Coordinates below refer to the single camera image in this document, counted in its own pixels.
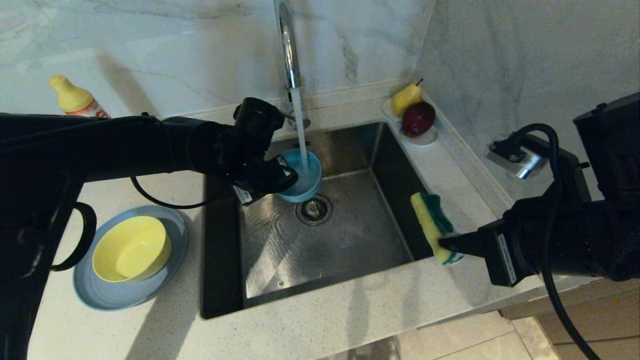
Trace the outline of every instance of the pear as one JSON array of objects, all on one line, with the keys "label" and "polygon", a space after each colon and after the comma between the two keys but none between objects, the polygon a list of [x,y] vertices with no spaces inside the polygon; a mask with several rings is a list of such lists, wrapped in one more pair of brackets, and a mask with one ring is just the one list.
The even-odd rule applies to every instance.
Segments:
[{"label": "pear", "polygon": [[420,81],[415,84],[411,83],[407,85],[406,88],[398,91],[398,93],[391,98],[391,107],[396,115],[401,117],[409,105],[413,105],[422,100],[420,98],[420,83],[422,80],[424,79],[420,79]]}]

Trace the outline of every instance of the marble wall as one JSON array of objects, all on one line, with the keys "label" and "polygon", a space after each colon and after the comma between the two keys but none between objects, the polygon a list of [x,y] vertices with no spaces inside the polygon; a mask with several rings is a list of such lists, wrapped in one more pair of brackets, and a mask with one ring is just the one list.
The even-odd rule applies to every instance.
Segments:
[{"label": "marble wall", "polygon": [[[436,0],[416,78],[514,199],[536,196],[550,171],[519,180],[483,157],[497,134],[553,126],[587,160],[572,120],[640,90],[638,0]],[[596,197],[595,177],[587,171]]]},{"label": "marble wall", "polygon": [[[433,0],[291,0],[307,93],[411,76]],[[0,111],[57,113],[66,74],[112,115],[284,95],[272,0],[2,0]]]}]

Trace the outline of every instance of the blue bowl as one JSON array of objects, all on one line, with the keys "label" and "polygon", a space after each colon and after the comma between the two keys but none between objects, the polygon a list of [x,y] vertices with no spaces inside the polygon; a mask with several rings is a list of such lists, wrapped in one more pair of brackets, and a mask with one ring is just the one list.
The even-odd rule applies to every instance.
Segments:
[{"label": "blue bowl", "polygon": [[298,181],[278,195],[289,202],[304,202],[311,199],[320,189],[322,166],[313,152],[307,151],[308,172],[302,168],[302,154],[299,149],[291,149],[282,153],[282,157],[298,173]]}]

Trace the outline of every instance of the apple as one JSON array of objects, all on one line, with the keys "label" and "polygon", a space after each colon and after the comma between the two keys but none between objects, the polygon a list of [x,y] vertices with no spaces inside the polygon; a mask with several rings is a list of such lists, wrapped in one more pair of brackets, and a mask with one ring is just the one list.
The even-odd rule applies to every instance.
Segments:
[{"label": "apple", "polygon": [[402,131],[406,136],[415,138],[431,129],[436,120],[436,110],[428,102],[416,102],[404,111]]}]

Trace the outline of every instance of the kitchen sink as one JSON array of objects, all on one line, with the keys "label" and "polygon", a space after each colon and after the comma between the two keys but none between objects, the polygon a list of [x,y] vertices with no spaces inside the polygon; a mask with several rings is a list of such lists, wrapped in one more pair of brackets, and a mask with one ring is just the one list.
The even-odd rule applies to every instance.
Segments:
[{"label": "kitchen sink", "polygon": [[[383,122],[307,135],[318,194],[241,206],[225,188],[205,208],[202,316],[212,318],[432,256],[410,196],[425,192]],[[273,142],[266,158],[298,139]],[[221,184],[207,178],[207,197]]]}]

